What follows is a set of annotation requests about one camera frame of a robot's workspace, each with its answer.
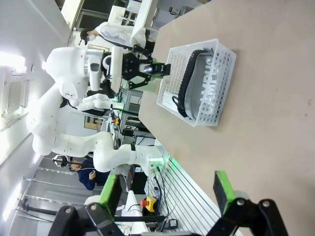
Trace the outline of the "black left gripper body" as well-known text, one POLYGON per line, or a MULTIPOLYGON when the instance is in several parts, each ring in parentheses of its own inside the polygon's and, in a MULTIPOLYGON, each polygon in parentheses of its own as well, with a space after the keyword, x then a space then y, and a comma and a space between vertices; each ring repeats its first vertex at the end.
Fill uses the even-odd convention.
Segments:
POLYGON ((139 76, 139 59, 133 53, 123 54, 122 78, 126 81, 139 76))

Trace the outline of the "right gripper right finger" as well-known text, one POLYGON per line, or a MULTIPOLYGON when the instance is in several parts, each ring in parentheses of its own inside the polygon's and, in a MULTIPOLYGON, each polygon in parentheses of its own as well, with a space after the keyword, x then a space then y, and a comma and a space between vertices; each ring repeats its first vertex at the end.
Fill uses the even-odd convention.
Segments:
POLYGON ((275 201, 263 199, 256 204, 238 197, 225 171, 215 171, 213 191, 221 217, 209 231, 210 236, 232 236, 239 228, 248 228, 254 236, 288 235, 275 201))

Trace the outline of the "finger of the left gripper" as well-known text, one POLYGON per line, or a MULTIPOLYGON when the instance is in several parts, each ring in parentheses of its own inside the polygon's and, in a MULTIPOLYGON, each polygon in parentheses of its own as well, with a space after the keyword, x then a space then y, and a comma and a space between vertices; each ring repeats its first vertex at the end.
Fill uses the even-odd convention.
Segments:
POLYGON ((141 64, 145 64, 165 66, 165 63, 157 62, 154 58, 152 58, 152 53, 150 53, 147 49, 140 47, 139 45, 133 46, 132 53, 135 55, 135 59, 132 60, 132 65, 140 66, 141 64), (136 56, 137 53, 144 58, 138 58, 136 56))
POLYGON ((127 88, 132 90, 154 90, 161 75, 147 73, 128 73, 127 88))

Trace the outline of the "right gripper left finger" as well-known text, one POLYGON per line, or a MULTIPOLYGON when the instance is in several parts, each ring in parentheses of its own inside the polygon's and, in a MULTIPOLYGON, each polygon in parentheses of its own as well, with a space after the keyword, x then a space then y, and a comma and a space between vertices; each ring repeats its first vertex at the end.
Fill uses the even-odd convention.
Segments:
POLYGON ((122 236, 114 220, 121 193, 119 176, 110 174, 98 201, 80 209, 61 207, 48 235, 84 236, 88 232, 96 232, 99 236, 122 236))

